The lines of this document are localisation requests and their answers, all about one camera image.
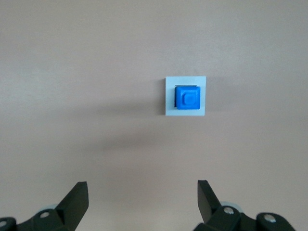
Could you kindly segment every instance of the beige wall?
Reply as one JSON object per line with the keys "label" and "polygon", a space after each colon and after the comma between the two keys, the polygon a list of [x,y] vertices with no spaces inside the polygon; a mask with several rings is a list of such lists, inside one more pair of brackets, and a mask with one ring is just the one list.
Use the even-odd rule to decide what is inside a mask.
{"label": "beige wall", "polygon": [[[2,0],[0,217],[87,180],[78,231],[191,231],[197,180],[308,227],[307,0]],[[206,75],[205,117],[164,78]]]}

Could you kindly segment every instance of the blue button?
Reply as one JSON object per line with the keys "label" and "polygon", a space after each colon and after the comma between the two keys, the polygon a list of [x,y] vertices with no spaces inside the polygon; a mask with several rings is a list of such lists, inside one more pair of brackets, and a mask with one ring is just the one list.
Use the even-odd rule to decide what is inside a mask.
{"label": "blue button", "polygon": [[175,106],[179,110],[200,109],[200,87],[197,86],[175,87]]}

